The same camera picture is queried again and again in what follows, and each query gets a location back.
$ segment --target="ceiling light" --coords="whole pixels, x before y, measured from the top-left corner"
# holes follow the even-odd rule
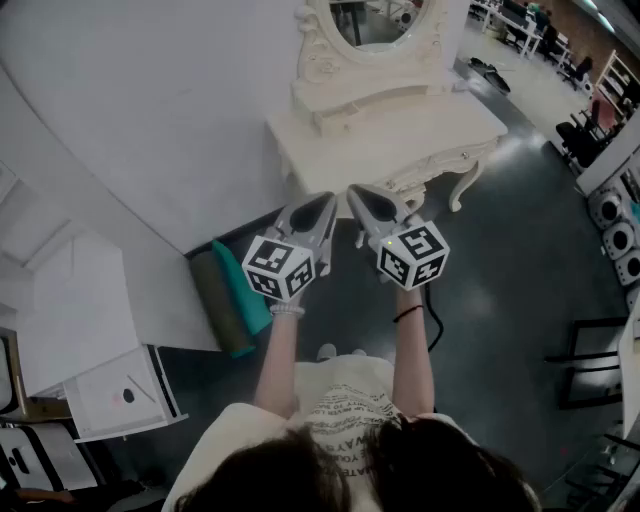
[[[600,18],[600,22],[607,27],[607,29],[609,30],[609,32],[615,32],[615,30],[613,29],[613,25],[611,23],[609,23],[609,20],[607,18],[605,18],[602,14],[598,13],[598,18]]]

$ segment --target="black chair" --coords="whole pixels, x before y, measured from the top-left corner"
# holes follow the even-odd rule
[[[598,124],[600,102],[594,101],[591,114],[587,111],[580,112],[584,118],[584,124],[576,116],[571,114],[575,126],[569,122],[556,125],[556,131],[562,138],[562,155],[566,162],[575,158],[581,167],[589,167],[598,155],[611,143],[620,131],[613,128],[605,134]]]
[[[486,14],[486,9],[483,9],[480,6],[472,5],[469,7],[468,16],[474,18],[478,21],[484,21],[484,15]]]
[[[552,53],[556,52],[556,44],[558,42],[558,31],[552,25],[547,27],[547,30],[544,31],[544,35],[542,36],[542,41],[540,41],[540,53],[544,57],[544,61],[547,62],[551,60],[558,63],[558,59],[556,59]]]
[[[594,329],[601,327],[623,327],[627,322],[627,317],[617,318],[603,318],[598,320],[578,320],[571,325],[571,335],[569,337],[569,351],[567,355],[562,356],[550,356],[545,357],[546,363],[560,363],[568,365],[565,368],[564,382],[560,391],[560,398],[558,400],[559,409],[578,409],[582,407],[593,407],[598,405],[612,404],[622,401],[621,393],[610,394],[608,390],[602,390],[600,396],[594,398],[586,398],[581,400],[572,400],[570,398],[571,386],[573,384],[573,378],[576,374],[601,372],[609,370],[617,370],[620,368],[618,364],[610,364],[608,361],[610,358],[615,358],[618,355],[617,351],[610,352],[598,352],[592,354],[576,354],[576,344],[578,342],[578,334],[583,329]],[[605,366],[599,367],[580,367],[585,361],[598,361],[601,360]]]
[[[578,90],[578,83],[582,82],[585,73],[588,73],[593,69],[593,60],[591,57],[585,57],[576,69],[573,69],[570,65],[565,68],[563,82],[570,81],[573,85],[573,90]]]

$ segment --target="white sneaker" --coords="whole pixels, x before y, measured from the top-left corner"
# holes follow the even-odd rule
[[[316,361],[319,363],[322,361],[326,361],[327,359],[331,359],[332,357],[336,357],[338,355],[338,349],[336,346],[331,343],[325,343],[318,350],[318,355],[316,356]]]

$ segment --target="white t-shirt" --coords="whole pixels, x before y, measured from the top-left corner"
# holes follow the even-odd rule
[[[233,404],[202,435],[180,472],[163,511],[207,480],[240,448],[278,437],[303,425],[334,456],[347,478],[354,511],[380,510],[372,496],[364,457],[364,434],[371,425],[396,418],[391,403],[393,366],[384,359],[347,355],[323,363],[297,363],[298,412],[289,420],[247,404]],[[429,414],[455,426],[448,417]]]

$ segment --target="wrist bracelet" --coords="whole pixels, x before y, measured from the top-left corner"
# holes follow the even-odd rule
[[[418,308],[422,309],[422,304],[413,306],[412,308],[407,309],[404,313],[400,313],[397,317],[393,319],[393,323],[397,324],[403,316],[407,316],[409,313],[411,313],[412,311],[415,311]]]
[[[274,304],[269,308],[272,316],[276,315],[295,315],[298,318],[302,318],[304,316],[304,308],[300,306],[290,306],[289,304],[279,303]]]

